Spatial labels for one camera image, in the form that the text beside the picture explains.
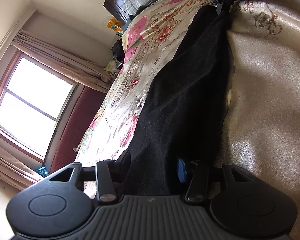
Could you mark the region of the beige curtain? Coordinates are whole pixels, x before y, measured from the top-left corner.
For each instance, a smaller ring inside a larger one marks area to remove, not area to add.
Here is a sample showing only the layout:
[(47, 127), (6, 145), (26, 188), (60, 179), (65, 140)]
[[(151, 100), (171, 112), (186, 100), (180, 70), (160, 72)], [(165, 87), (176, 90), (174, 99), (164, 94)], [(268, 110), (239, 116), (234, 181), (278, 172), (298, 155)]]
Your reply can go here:
[[(113, 77), (103, 67), (62, 50), (32, 32), (21, 29), (11, 45), (72, 81), (101, 93), (110, 89)], [(0, 146), (0, 179), (23, 190), (40, 181), (42, 176)]]

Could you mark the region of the maroon bed headboard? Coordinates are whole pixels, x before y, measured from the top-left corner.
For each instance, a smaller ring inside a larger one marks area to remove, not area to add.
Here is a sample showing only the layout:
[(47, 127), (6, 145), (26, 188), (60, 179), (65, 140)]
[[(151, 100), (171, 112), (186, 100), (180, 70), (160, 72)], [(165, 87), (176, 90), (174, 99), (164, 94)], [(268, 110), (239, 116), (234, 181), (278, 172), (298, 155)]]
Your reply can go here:
[(105, 93), (85, 87), (78, 97), (61, 135), (56, 153), (50, 167), (50, 173), (75, 161), (76, 148), (89, 128), (94, 116), (102, 105)]

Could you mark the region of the window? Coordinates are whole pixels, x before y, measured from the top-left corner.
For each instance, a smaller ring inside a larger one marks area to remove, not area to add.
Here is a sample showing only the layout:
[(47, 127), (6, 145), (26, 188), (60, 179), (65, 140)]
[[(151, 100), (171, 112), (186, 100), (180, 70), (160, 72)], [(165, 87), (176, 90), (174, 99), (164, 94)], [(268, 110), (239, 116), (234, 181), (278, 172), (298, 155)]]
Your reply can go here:
[(77, 86), (16, 50), (0, 79), (0, 138), (42, 163)]

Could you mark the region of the floral satin bedspread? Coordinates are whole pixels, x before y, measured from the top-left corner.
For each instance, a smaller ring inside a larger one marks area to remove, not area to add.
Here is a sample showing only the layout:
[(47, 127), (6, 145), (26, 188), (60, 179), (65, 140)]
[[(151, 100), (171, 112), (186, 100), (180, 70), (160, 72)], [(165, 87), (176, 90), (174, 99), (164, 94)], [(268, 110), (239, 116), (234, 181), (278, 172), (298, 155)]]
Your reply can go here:
[[(79, 143), (77, 161), (116, 159), (128, 147), (151, 82), (207, 6), (160, 1), (131, 23), (122, 70)], [(292, 237), (300, 239), (300, 0), (240, 0), (230, 15), (234, 67), (219, 161), (241, 165), (292, 197)]]

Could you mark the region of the blue bag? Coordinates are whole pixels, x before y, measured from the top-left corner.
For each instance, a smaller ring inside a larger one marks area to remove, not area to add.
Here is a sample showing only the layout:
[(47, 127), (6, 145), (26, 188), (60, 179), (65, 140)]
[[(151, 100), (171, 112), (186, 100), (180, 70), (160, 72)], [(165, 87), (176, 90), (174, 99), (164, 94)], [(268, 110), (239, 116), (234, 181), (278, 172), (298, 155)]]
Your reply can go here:
[(37, 169), (37, 170), (35, 170), (35, 172), (37, 174), (39, 174), (40, 176), (42, 176), (43, 178), (45, 178), (45, 177), (47, 177), (49, 175), (49, 173), (46, 170), (46, 167), (44, 167), (44, 166), (41, 167), (41, 168), (39, 168), (39, 169)]

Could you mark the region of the black pants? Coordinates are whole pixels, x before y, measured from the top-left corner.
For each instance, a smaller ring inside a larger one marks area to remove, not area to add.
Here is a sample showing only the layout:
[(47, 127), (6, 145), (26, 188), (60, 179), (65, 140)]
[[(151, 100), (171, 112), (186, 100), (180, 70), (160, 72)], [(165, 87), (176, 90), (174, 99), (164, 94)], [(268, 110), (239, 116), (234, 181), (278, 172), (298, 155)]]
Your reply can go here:
[(216, 164), (231, 69), (227, 13), (201, 7), (173, 59), (153, 79), (129, 145), (132, 162), (119, 194), (182, 193), (178, 161), (203, 181)]

